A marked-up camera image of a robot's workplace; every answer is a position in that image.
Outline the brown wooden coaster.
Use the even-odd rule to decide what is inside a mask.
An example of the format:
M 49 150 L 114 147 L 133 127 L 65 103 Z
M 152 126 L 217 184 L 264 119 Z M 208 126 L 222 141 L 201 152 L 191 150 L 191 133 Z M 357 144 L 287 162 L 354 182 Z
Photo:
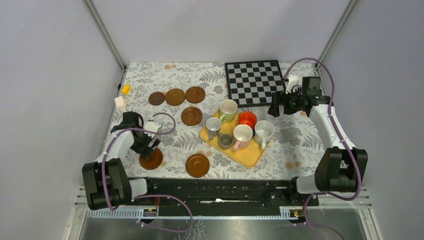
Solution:
M 201 178 L 208 173 L 210 162 L 205 155 L 197 153 L 188 157 L 185 168 L 190 176 Z
M 192 104 L 201 103 L 205 99 L 205 97 L 206 92 L 200 86 L 190 87 L 185 92 L 185 99 Z
M 149 158 L 142 155 L 139 156 L 139 164 L 146 170 L 157 169 L 163 162 L 163 153 L 160 149 L 156 148 Z
M 196 126 L 203 119 L 202 111 L 197 107 L 188 107 L 181 113 L 181 121 L 187 126 Z
M 179 88 L 173 88 L 165 94 L 165 101 L 171 106 L 178 106 L 185 101 L 185 92 Z

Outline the small dark brown coaster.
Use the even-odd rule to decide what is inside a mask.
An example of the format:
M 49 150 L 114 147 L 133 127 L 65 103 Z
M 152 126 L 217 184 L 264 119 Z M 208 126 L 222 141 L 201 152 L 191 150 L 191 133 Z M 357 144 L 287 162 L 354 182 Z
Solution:
M 163 92 L 155 91 L 148 97 L 148 103 L 152 106 L 159 106 L 165 101 L 166 97 Z

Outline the blue grey mug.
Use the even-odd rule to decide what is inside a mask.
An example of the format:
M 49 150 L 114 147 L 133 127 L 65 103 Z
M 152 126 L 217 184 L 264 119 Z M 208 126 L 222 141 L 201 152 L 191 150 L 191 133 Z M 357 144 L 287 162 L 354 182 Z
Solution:
M 214 137 L 219 135 L 222 122 L 219 118 L 211 117 L 206 121 L 205 126 L 208 132 L 208 140 L 212 141 Z

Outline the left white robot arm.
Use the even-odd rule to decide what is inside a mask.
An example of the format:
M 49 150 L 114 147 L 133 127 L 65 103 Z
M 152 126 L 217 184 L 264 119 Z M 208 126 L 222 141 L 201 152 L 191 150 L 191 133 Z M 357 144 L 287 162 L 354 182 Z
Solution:
M 111 208 L 130 203 L 132 184 L 122 159 L 129 150 L 141 157 L 150 158 L 161 142 L 155 134 L 161 124 L 133 111 L 123 113 L 122 121 L 112 127 L 106 149 L 91 163 L 82 167 L 87 205 L 91 210 Z

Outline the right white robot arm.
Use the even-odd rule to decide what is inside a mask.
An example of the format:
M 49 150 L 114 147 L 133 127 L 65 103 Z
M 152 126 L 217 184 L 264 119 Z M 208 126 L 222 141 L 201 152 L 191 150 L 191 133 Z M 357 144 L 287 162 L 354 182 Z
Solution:
M 348 139 L 336 116 L 332 98 L 322 93 L 321 79 L 289 74 L 284 82 L 287 83 L 284 90 L 272 93 L 268 114 L 280 116 L 279 107 L 283 107 L 285 115 L 305 112 L 315 125 L 325 149 L 313 174 L 292 179 L 295 187 L 287 191 L 287 201 L 299 206 L 307 199 L 307 194 L 360 190 L 368 154 Z

